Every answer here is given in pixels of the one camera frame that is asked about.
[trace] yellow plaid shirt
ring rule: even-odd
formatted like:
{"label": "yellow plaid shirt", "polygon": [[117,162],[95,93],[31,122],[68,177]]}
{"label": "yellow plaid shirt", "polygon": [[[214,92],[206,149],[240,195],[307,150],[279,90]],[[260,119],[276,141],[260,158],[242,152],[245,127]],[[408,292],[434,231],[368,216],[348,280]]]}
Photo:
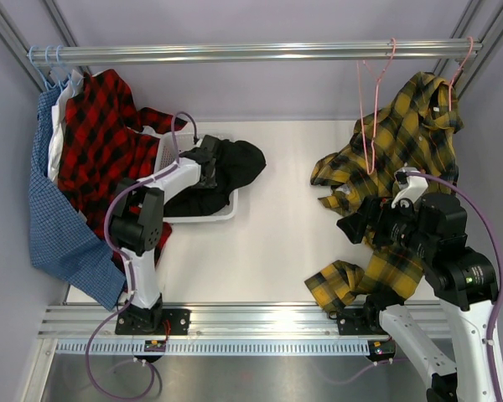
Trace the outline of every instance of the yellow plaid shirt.
{"label": "yellow plaid shirt", "polygon": [[[361,135],[361,120],[354,127],[350,143],[340,152],[317,162],[311,184],[329,186],[332,195],[320,198],[325,208],[346,216],[360,207],[367,195],[392,197],[398,192],[394,173],[403,166],[456,183],[452,136],[463,127],[458,101],[453,92],[449,111],[449,85],[428,73],[415,74],[393,102],[380,109],[376,125],[376,170],[368,175]],[[374,115],[363,118],[368,157]],[[429,192],[448,193],[444,186],[429,183]],[[305,281],[317,303],[326,311],[337,311],[351,304],[360,294],[390,287],[408,298],[423,276],[423,262],[411,251],[393,245],[374,250],[366,270],[337,260]]]}

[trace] black cloth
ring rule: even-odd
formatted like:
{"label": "black cloth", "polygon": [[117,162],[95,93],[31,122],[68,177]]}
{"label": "black cloth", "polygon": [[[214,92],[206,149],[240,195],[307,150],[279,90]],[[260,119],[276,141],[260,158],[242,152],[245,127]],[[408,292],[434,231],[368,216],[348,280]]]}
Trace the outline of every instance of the black cloth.
{"label": "black cloth", "polygon": [[253,182],[267,165],[262,151],[246,141],[220,141],[215,188],[186,188],[164,205],[164,216],[207,216],[229,204],[236,188]]}

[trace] blue checkered shirt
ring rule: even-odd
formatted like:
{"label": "blue checkered shirt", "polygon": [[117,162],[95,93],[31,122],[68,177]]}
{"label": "blue checkered shirt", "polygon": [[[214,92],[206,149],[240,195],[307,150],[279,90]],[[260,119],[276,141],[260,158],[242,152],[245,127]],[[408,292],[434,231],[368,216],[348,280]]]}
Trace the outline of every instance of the blue checkered shirt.
{"label": "blue checkered shirt", "polygon": [[56,88],[39,97],[29,185],[30,256],[36,268],[69,282],[110,310],[122,292],[125,276],[111,262],[110,247],[47,178],[51,109],[58,96]]}

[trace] clothing rail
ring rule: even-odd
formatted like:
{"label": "clothing rail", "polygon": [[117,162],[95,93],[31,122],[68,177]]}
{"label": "clothing rail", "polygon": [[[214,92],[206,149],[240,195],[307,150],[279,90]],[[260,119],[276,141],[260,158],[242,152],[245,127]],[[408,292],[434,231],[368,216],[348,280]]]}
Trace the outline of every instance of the clothing rail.
{"label": "clothing rail", "polygon": [[[475,42],[471,58],[482,45]],[[47,65],[45,50],[34,49],[32,60]],[[214,63],[230,61],[388,59],[390,40],[291,44],[199,44],[164,46],[106,46],[60,48],[60,63],[67,65]],[[469,52],[468,39],[397,41],[395,59],[462,59]],[[56,47],[47,52],[58,62]]]}

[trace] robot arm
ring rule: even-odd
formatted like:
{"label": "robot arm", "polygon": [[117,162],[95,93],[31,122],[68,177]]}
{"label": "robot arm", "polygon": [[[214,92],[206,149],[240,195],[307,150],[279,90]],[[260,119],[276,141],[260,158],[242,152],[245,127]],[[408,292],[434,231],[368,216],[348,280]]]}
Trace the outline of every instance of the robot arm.
{"label": "robot arm", "polygon": [[[414,170],[407,167],[402,172]],[[425,278],[448,318],[454,363],[415,323],[397,295],[367,297],[364,311],[371,327],[392,336],[406,353],[427,387],[427,399],[493,402],[496,400],[486,352],[486,325],[497,298],[492,264],[465,247],[467,214],[449,194],[429,193],[424,178],[397,175],[401,191],[394,199],[368,197],[357,213],[338,221],[352,243],[360,243],[367,227],[375,231],[373,244],[397,243],[425,262]],[[497,328],[493,348],[503,396],[503,362]]]}
{"label": "robot arm", "polygon": [[[154,251],[162,236],[163,206],[184,189],[197,184],[201,178],[201,166],[185,157],[180,158],[179,165],[174,162],[160,173],[164,171],[169,174],[146,184],[141,194],[133,194],[129,199],[124,199],[122,205],[118,204],[114,209],[114,219],[111,223],[112,235],[121,239],[118,241],[120,248],[132,260],[136,282],[136,294],[132,304],[143,309],[152,308],[161,293],[155,274]],[[130,183],[134,182],[124,181],[121,184],[122,188],[117,191],[128,187]],[[124,219],[123,216],[127,216],[127,206],[130,208],[130,204],[135,204],[133,199],[135,195],[143,197],[142,211],[137,222],[132,224],[130,219]],[[129,270],[125,272],[130,289],[131,273]]]}
{"label": "robot arm", "polygon": [[[181,154],[177,162],[143,178],[147,183],[123,197],[112,211],[110,234],[114,243],[132,262],[132,273],[126,269],[127,285],[135,291],[129,314],[145,333],[160,327],[162,294],[155,275],[154,250],[162,237],[163,206],[186,188],[213,188],[215,182],[215,155],[217,138],[205,136],[196,148]],[[119,194],[136,180],[123,179],[116,190]]]}
{"label": "robot arm", "polygon": [[[451,329],[456,363],[447,358],[415,323],[410,312],[398,304],[380,312],[380,326],[395,339],[427,388],[429,401],[494,402],[485,349],[485,326],[491,301],[481,301],[463,312],[440,301]],[[503,362],[497,329],[494,333],[496,366],[503,395]]]}

